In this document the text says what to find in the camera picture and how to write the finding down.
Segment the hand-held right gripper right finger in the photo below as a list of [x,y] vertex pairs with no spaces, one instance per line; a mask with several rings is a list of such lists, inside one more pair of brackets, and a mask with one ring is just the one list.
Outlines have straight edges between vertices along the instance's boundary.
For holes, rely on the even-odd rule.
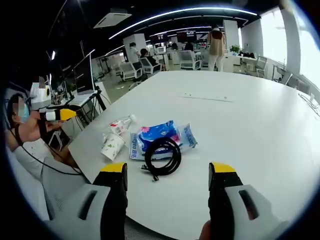
[[212,240],[276,240],[288,225],[272,212],[270,201],[236,170],[218,162],[208,167],[208,208]]

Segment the person's left hand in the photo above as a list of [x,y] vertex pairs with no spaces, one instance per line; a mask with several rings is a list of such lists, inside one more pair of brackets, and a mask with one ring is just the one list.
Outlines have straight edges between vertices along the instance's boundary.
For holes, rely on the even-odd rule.
[[44,137],[47,132],[54,130],[56,127],[59,127],[59,125],[41,120],[39,116],[30,116],[25,123],[18,127],[18,133],[23,143],[34,142]]

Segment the person's right hand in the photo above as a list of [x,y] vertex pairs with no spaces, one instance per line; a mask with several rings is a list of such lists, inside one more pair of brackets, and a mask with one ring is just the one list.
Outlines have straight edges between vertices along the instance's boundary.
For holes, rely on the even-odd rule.
[[211,240],[211,221],[208,220],[202,227],[199,240]]

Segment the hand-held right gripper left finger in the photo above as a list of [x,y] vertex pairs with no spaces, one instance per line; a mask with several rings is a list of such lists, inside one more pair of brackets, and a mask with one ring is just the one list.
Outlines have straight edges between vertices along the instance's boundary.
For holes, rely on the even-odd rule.
[[123,240],[128,207],[125,162],[101,168],[93,183],[44,168],[47,226],[61,240]]

